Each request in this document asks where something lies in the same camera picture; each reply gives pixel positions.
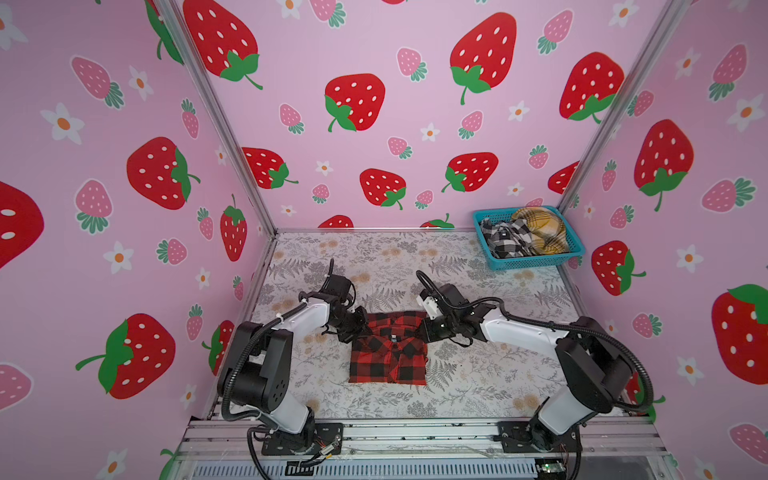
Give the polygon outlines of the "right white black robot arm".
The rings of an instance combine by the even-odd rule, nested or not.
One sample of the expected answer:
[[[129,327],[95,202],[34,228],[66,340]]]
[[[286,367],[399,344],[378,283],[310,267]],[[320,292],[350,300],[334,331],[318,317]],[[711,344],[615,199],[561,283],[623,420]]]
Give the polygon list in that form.
[[[570,324],[544,322],[509,313],[488,300],[455,306],[433,297],[418,301],[427,313],[429,342],[463,336],[470,341],[509,344],[556,360],[565,385],[547,398],[524,425],[507,437],[518,446],[551,452],[578,438],[579,427],[615,408],[645,413],[653,405],[645,367],[623,343],[589,317]]]

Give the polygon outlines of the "red black plaid shirt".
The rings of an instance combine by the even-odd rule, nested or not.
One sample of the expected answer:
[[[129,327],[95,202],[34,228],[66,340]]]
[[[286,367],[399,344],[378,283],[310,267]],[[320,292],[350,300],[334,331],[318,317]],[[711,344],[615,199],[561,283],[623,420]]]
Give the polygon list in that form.
[[[420,333],[423,311],[370,313],[353,342],[350,383],[426,386],[428,348]]]

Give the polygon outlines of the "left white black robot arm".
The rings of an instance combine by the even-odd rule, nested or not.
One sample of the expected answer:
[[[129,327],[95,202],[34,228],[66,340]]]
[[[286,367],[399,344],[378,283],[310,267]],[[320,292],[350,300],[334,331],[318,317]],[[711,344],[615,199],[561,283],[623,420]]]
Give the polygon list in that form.
[[[289,449],[312,450],[317,439],[314,412],[289,392],[293,344],[325,326],[349,342],[367,326],[367,312],[320,295],[301,300],[265,324],[239,325],[218,374],[222,418],[252,419]]]

